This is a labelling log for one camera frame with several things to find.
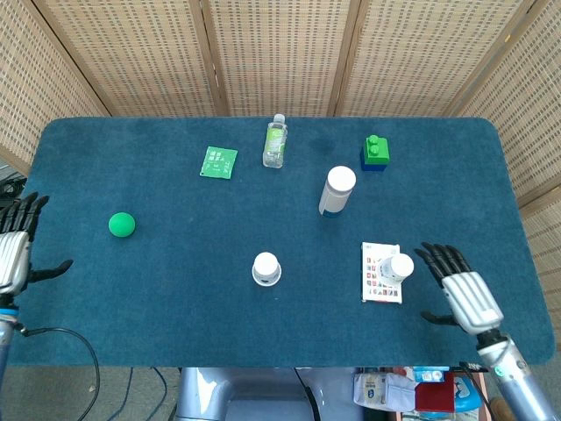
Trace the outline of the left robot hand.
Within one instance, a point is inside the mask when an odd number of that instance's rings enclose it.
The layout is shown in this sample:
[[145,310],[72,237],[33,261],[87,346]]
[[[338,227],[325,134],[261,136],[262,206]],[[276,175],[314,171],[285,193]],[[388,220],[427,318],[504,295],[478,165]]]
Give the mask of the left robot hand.
[[32,269],[31,250],[42,208],[49,196],[33,192],[26,198],[1,209],[1,295],[17,296],[29,283],[42,282],[65,274],[73,260],[58,267]]

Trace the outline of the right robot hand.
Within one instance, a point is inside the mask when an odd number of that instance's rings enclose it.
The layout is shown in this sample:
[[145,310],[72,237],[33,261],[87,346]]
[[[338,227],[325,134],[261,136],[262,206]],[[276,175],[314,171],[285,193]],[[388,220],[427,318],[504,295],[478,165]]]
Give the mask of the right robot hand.
[[451,308],[451,314],[421,316],[433,325],[455,325],[477,336],[500,328],[504,315],[481,275],[449,245],[422,243],[415,253],[424,261]]

